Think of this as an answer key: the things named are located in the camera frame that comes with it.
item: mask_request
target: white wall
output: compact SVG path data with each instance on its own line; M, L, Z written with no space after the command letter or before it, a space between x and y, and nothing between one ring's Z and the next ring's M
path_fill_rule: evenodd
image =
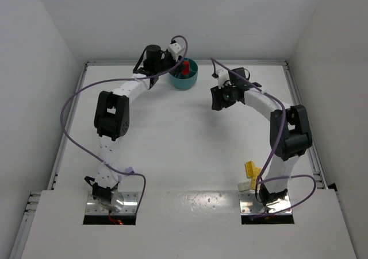
M47 187L58 116L81 67L40 0L0 0L0 258L7 258L30 191Z
M42 0L82 63L134 59L175 34L190 56L285 59L319 0Z
M359 258L368 258L368 0L321 0L290 65Z

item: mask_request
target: teal bowl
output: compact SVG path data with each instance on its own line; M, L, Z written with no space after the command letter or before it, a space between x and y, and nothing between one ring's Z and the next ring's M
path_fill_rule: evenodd
M188 75L183 75L180 73L179 75L173 75L170 74L170 82L171 84L180 90L188 90L192 88L198 78L198 65L197 63L190 59L190 58L184 58L184 61L189 62L190 71Z

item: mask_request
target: white table surface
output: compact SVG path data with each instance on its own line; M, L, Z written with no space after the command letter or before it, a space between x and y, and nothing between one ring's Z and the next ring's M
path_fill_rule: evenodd
M252 81L292 103L281 66L247 68ZM131 70L131 66L89 66L83 86L128 78ZM210 88L217 83L210 76L212 67L200 66L198 74L197 84L187 91L176 90L164 76L131 104L121 163L147 177L136 226L82 225L90 191L83 178L95 176L98 162L68 142L55 190L41 196L23 259L355 258L330 190L317 190L296 208L295 225L241 225L236 184L246 179L245 162L253 160L259 167L264 163L270 152L270 125L241 103L212 111ZM99 85L79 97L70 133L95 153L98 94L120 84ZM307 155L293 171L300 173L312 173ZM142 180L129 177L124 186L140 191ZM307 179L290 181L292 203L311 188Z

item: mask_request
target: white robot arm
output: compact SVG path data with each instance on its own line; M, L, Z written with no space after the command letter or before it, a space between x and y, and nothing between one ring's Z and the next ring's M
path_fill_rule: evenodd
M149 90L157 82L158 77L150 80L137 80L135 74L145 76L164 72L177 64L185 47L173 41L165 51L158 45L149 45L143 51L133 69L131 81L112 91L102 91L98 97L94 126L99 135L100 158L116 170L122 170L119 159L122 151L122 139L129 128L129 105L144 91ZM173 74L185 68L180 64ZM119 190L122 175L113 172L105 164L101 164L95 178L85 177L92 186L92 194L104 204L110 204L112 191Z
M243 78L244 68L233 69ZM218 80L218 86L211 89L212 110L221 110L241 101L252 107L270 121L270 143L275 142L276 135L281 123L281 105L272 100L264 93L244 84L228 71L220 69L213 75ZM312 135L309 128L306 109L302 105L291 106L283 103L286 109L286 121L281 140L276 153L273 155L269 172L265 181L275 177L291 177L293 167L306 149L312 146ZM295 125L295 129L289 130L288 123ZM267 181L260 187L259 196L262 203L270 203L279 198L284 198L288 190L288 179Z

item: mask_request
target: metal base plate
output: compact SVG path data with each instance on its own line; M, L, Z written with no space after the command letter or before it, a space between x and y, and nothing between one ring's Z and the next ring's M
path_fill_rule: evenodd
M138 205L139 194L137 192L120 192L120 199L115 200L114 210L110 217L114 220L120 220L123 225L135 225L135 212ZM104 206L98 200L94 199L92 194L88 195L84 225L115 225L109 219L109 206Z
M242 225L281 224L281 223L294 224L293 213L291 209L281 212L277 215L265 218L262 217L254 218L255 216L277 212L284 208L290 207L291 203L289 199L289 194L286 194L284 200L277 200L276 202L263 206L263 204L259 203L255 199L254 190L249 190L239 193L239 203L240 203L240 216L242 218L241 219Z

